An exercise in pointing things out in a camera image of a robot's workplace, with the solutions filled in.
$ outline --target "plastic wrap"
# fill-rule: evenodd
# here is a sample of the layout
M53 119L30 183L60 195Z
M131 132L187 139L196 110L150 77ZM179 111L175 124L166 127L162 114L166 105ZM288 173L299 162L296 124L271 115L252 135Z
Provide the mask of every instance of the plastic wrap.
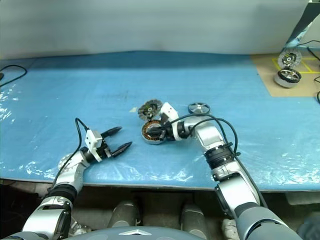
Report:
M0 66L15 61L0 61ZM271 97L249 56L124 52L18 61L28 74L0 89L1 178L51 182L59 160L74 151L79 117L103 132L117 158L93 164L92 185L213 189L211 171L192 139L148 145L137 108L169 102L182 116L191 102L233 124L240 159L262 190L320 190L320 106L312 97ZM5 82L19 75L6 70ZM233 141L232 133L227 130Z

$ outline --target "black cylindrical joint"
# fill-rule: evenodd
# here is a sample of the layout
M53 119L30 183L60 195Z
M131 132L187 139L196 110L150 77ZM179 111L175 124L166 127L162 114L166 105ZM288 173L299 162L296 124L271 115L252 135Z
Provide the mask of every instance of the black cylindrical joint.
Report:
M184 121L179 121L178 122L177 131L178 131L179 137L182 138L182 139L186 139L188 137L188 135L189 135L189 134L186 133L185 122Z
M211 170L234 160L234 155L230 150L229 144L210 149L204 153L204 156Z
M91 164L91 163L95 162L96 159L95 159L95 157L92 155L92 153L89 152L88 150L89 150L89 149L88 149L87 147L85 147L85 146L80 149L80 151L81 151L81 152L83 153L83 155L84 155L85 160L86 160L89 164Z
M172 126L169 126L165 129L166 131L166 140L167 141L175 141L174 131L172 129Z
M69 199L71 203L74 203L76 197L77 197L77 190L75 189L74 186L69 185L69 184L60 184L53 189L50 190L48 193L48 197L52 196L59 196L59 197L64 197L66 199Z

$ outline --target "blue mat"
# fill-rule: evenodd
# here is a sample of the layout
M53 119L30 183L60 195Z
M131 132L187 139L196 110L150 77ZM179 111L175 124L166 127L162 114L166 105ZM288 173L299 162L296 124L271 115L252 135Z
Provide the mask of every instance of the blue mat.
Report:
M79 117L100 132L122 126L108 139L127 152L92 165L93 185L212 189L196 141L148 145L134 111L150 99L169 102L182 116L205 102L230 121L240 158L262 190L320 190L320 105L312 97L271 97L247 55L122 52L2 60L28 74L0 94L0 176L52 182L59 160L74 151ZM5 82L21 73L6 69ZM229 140L233 135L227 131Z

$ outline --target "cable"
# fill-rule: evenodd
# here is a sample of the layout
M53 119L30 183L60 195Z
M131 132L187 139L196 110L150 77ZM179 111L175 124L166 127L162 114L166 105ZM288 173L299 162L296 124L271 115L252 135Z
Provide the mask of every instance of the cable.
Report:
M260 192L258 186L256 185L255 181L253 180L253 178L251 177L250 173L248 172L248 170L246 169L246 167L244 166L244 164L241 162L241 160L237 157L237 148L238 148L238 135L237 135L237 132L235 130L235 128L232 126L232 124L230 122L228 122L227 120L223 119L223 118L216 118L210 114L206 114L206 113L199 113L199 114L188 114L188 115L184 115L182 117L179 117L173 121L170 122L170 124L172 123L175 123L179 120L182 120L182 119L185 119L185 118L189 118L189 117L192 117L192 116L195 116L195 117L201 117L201 116L207 116L207 117L210 117L208 119L204 119L204 120L201 120L199 122L197 122L189 131L189 135L193 132L193 130L200 124L204 123L204 122L207 122L207 121L216 121L221 129L221 132L223 134L223 137L224 137L224 140L226 143L228 143L228 140L227 140L227 137L226 137L226 133L225 133L225 130L224 130L224 127L221 125L220 121L221 122L224 122L226 123L232 130L233 132L233 135L234 135L234 149L232 150L230 147L230 150L233 151L233 154L234 154L234 157L235 159L238 161L239 165L242 167L243 171L245 172L245 174L247 175L248 179L251 181L253 187L255 188L255 191L256 193L258 194L258 197L262 203L262 205L267 209L268 208L268 205L266 203L266 200L264 198L264 196L262 195L262 193Z
M246 169L246 167L244 166L244 164L240 161L240 159L235 156L235 159L238 161L239 165L242 167L243 171L245 172L245 174L247 175L247 177L249 178L249 180L251 181L253 187L255 188L256 190L256 193L258 194L259 196L259 199L260 201L262 202L262 205L268 209L268 205L266 203L266 200L264 198L264 196L262 196L262 193L260 192L258 186L256 185L255 181L252 179L251 175L249 174L248 170Z
M299 43L297 46L302 46L302 45L309 44L309 43L312 43L312 42L320 43L320 41L318 41L318 40L310 40L310 41L307 41L307 42L304 42L304 43Z
M311 51L310 47L307 47L306 49L308 50L308 52L309 52L312 56L314 56L316 59L318 59L318 60L320 61L320 57L318 57L313 51Z
M222 127L221 123L220 123L214 116L212 116L212 115L210 115L210 114L207 114L207 113L187 114L187 115L181 116L181 117L179 117L179 118L177 118L177 119L175 119L175 120L173 120L173 121L171 121L171 122L168 122L168 123L166 123L166 124L172 125L172 124L175 123L175 122L178 122L178 121L180 121L180 120L182 120L182 119L186 119L186 118L190 118L190 117L210 117L210 118L212 118L212 119L215 120L216 123L219 125L219 127L220 127L220 129L221 129L221 132L222 132L222 135L223 135L223 138L224 138L224 141L225 141L226 143L229 142L228 139L227 139L227 136L226 136L226 132L225 132L224 128Z
M25 69L23 66L19 66L19 65L15 65L15 64L11 64L11 65L7 65L7 66L4 66L3 68L0 69L0 72L2 72L3 70L7 69L7 68L10 68L10 67L17 67L17 68L21 68L24 70L24 73L21 74L20 76L17 76L16 78L14 79L11 79L3 84L0 84L0 88L3 87L4 85L7 85L9 83L12 83L13 81L15 80L18 80L20 78L22 78L24 75L26 75L28 73L27 69Z
M313 81L320 83L320 81L317 79L320 79L320 76L317 76L315 79L313 79ZM316 97L316 100L318 101L318 103L320 104L320 91L317 92L315 97Z
M82 145L82 136L81 136L81 131L80 131L80 127L79 127L79 123L84 127L85 131L87 131L89 128L79 119L79 118L75 118L75 126L76 126L76 130L78 132L78 136L79 136L79 144L78 147L76 148L76 150L68 157L68 159L65 161L65 163L62 165L62 167L60 168L60 170L58 171L58 173L56 174L51 189L54 188L57 179L59 177L59 175L61 174L62 170L65 168L65 166L68 164L68 162L71 160L71 158L79 151L79 149L81 148Z
M204 120L202 120L202 121L197 122L197 123L196 123L195 125L193 125L193 127L190 129L189 134L187 135L187 137L189 137L189 136L192 134L192 132L195 130L195 128L196 128L198 125L200 125L200 124L202 124L202 123L204 123L204 122L212 121L212 120L214 120L214 119L213 119L213 118L208 118L208 119L204 119ZM234 152L235 154L238 154L238 153L237 153L237 148L238 148L238 135L237 135L237 132L236 132L234 126L232 126L232 124L231 124L230 122L228 122L227 120L225 120L225 119L223 119L223 118L216 118L216 120L226 123L226 124L231 128L231 130L232 130L232 132L233 132L233 135L234 135L234 149L233 149L233 152Z

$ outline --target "small wheel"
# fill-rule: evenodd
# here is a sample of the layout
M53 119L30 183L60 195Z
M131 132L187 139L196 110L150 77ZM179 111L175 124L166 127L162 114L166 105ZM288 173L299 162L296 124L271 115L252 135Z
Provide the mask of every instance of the small wheel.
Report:
M210 110L210 106L203 102L194 102L188 106L188 112L190 114L208 114Z
M296 86L301 80L301 74L292 69L284 68L277 72L274 76L274 81L280 86L290 89Z

